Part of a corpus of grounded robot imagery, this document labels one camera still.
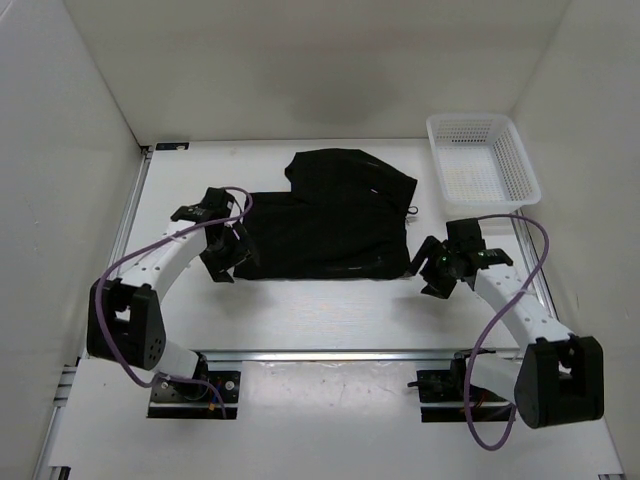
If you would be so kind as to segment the black shorts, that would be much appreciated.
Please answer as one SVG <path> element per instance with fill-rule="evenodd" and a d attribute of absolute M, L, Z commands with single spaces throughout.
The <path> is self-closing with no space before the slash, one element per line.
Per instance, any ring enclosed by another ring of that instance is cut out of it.
<path fill-rule="evenodd" d="M 406 217 L 418 185 L 359 149 L 298 152 L 287 192 L 255 192 L 243 224 L 258 261 L 244 280 L 393 280 L 410 264 Z"/>

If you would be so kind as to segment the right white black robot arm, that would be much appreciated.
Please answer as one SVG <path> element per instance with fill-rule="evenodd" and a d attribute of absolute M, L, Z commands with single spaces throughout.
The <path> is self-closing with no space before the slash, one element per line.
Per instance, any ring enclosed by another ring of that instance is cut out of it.
<path fill-rule="evenodd" d="M 543 428 L 600 419 L 604 414 L 603 349 L 592 336 L 578 336 L 548 314 L 501 249 L 474 241 L 459 250 L 449 240 L 425 239 L 408 275 L 420 275 L 423 293 L 447 299 L 467 285 L 495 312 L 524 353 L 520 363 L 480 349 L 455 354 L 449 387 L 470 400 L 483 389 L 514 404 L 524 423 Z"/>

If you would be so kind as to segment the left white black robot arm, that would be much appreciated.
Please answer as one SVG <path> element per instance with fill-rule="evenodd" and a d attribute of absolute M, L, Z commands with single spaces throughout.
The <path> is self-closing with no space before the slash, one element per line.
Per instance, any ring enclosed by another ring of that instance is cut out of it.
<path fill-rule="evenodd" d="M 171 222 L 154 244 L 125 258 L 131 265 L 118 277 L 92 285 L 89 297 L 87 351 L 138 368 L 169 382 L 188 400 L 206 395 L 210 377 L 204 357 L 167 339 L 161 303 L 171 286 L 199 258 L 215 282 L 232 282 L 229 270 L 258 259 L 244 225 L 196 228 L 190 221 Z"/>

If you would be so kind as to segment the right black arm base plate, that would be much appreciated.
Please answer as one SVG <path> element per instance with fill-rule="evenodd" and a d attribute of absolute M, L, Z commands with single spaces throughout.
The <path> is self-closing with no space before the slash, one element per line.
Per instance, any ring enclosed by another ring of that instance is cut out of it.
<path fill-rule="evenodd" d="M 461 376 L 451 369 L 417 370 L 407 387 L 418 393 L 421 422 L 465 423 Z M 474 422 L 506 422 L 509 403 L 486 389 L 470 387 L 470 409 Z"/>

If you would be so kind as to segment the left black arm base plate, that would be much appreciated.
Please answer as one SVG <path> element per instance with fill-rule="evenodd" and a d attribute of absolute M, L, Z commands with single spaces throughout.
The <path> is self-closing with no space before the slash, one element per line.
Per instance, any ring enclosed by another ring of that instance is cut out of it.
<path fill-rule="evenodd" d="M 147 417 L 170 420 L 236 420 L 242 373 L 238 365 L 210 364 L 202 379 L 213 386 L 163 380 L 151 390 Z"/>

